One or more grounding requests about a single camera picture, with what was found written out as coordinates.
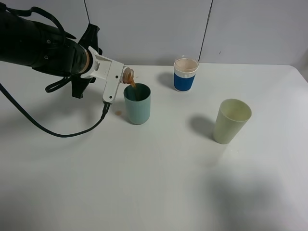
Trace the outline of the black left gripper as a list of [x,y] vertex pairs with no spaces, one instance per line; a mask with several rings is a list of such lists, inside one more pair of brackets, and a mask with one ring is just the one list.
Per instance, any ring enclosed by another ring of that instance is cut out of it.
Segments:
[[[65,40],[61,51],[61,76],[69,77],[71,75],[84,74],[90,69],[92,58],[90,58],[90,52],[87,48],[91,46],[100,53],[98,43],[99,30],[98,26],[89,23],[78,44],[70,39]],[[87,86],[95,81],[95,77],[81,78],[80,76],[73,76],[71,80],[72,97],[83,98],[83,92]]]

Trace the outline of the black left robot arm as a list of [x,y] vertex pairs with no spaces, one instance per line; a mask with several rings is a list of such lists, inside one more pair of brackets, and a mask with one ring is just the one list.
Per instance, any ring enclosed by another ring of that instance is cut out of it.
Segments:
[[92,47],[99,54],[99,27],[88,24],[79,42],[67,33],[60,22],[39,7],[29,10],[8,8],[0,5],[0,59],[19,64],[45,74],[62,77],[48,85],[47,93],[72,84],[72,97],[81,99],[86,87],[95,78],[84,79],[82,74],[90,70]]

